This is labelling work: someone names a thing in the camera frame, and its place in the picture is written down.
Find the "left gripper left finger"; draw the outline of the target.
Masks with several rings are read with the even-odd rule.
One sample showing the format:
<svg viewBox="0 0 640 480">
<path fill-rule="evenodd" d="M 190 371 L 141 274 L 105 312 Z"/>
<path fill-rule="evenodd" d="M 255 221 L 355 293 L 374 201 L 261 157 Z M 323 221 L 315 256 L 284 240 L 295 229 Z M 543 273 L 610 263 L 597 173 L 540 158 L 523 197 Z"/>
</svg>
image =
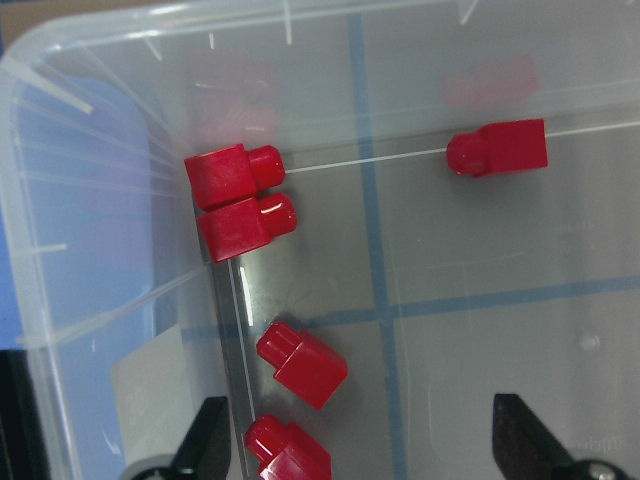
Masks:
<svg viewBox="0 0 640 480">
<path fill-rule="evenodd" d="M 170 467 L 176 479 L 226 479 L 231 463 L 229 402 L 206 398 Z"/>
</svg>

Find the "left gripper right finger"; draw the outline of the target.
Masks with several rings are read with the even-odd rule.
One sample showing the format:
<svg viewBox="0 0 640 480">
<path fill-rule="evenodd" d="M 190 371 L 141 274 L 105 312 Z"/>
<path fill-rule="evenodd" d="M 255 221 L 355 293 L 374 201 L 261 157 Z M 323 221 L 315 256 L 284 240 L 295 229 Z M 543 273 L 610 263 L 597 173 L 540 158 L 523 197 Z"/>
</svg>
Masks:
<svg viewBox="0 0 640 480">
<path fill-rule="evenodd" d="M 492 454 L 505 479 L 582 479 L 579 464 L 517 394 L 493 400 Z"/>
</svg>

